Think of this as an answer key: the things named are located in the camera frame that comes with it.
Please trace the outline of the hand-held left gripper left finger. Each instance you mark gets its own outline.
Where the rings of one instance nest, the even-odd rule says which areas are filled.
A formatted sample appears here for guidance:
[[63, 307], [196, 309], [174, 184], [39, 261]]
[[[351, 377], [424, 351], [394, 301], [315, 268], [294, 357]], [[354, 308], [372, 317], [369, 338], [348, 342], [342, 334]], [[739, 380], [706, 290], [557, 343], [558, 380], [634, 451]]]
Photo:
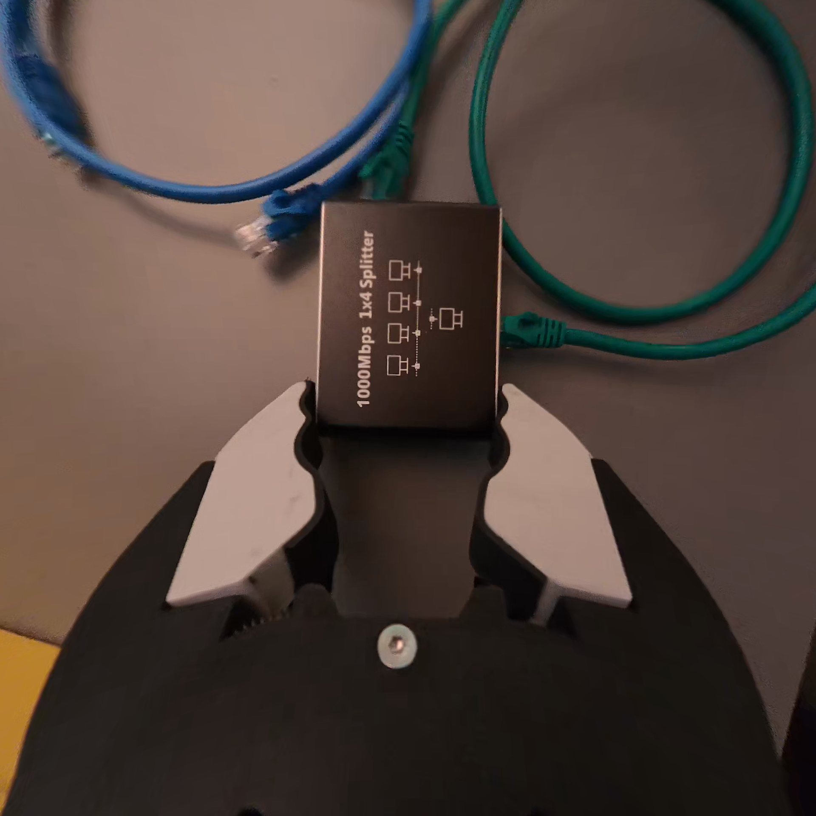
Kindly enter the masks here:
[[316, 394], [296, 382], [216, 455], [168, 606], [233, 597], [270, 618], [303, 587], [332, 593], [337, 521], [319, 472]]

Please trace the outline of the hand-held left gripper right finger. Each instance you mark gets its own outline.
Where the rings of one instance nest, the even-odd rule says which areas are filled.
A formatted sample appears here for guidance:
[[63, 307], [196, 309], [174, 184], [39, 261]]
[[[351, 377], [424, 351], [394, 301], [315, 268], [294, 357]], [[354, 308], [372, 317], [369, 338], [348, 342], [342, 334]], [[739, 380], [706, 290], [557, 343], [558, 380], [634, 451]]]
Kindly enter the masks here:
[[516, 621], [545, 624], [563, 599], [617, 609], [633, 599], [590, 452], [511, 383], [499, 390], [472, 566]]

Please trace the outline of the black ethernet splitter box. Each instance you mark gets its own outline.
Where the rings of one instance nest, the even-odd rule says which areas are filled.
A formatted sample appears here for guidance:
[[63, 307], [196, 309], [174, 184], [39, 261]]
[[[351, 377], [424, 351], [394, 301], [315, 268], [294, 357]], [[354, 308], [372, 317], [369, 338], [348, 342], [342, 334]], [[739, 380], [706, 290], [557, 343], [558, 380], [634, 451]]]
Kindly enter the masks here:
[[487, 433], [497, 411], [502, 249], [497, 207], [325, 203], [318, 422]]

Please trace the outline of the yellow plastic bin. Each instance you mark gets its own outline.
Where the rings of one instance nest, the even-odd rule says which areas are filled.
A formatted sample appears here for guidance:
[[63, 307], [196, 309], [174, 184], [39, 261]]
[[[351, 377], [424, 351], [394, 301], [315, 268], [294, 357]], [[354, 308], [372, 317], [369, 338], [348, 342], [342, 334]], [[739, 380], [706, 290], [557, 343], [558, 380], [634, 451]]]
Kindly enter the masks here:
[[1, 805], [14, 777], [29, 721], [60, 648], [1, 630]]

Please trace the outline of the person's dark clothing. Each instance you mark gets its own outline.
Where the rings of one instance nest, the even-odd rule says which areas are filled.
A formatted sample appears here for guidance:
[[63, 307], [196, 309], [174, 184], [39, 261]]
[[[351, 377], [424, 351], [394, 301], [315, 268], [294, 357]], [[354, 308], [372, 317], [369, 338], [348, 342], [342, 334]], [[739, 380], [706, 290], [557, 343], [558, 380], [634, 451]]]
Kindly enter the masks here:
[[791, 810], [797, 815], [815, 815], [815, 641], [805, 663], [788, 735], [782, 749]]

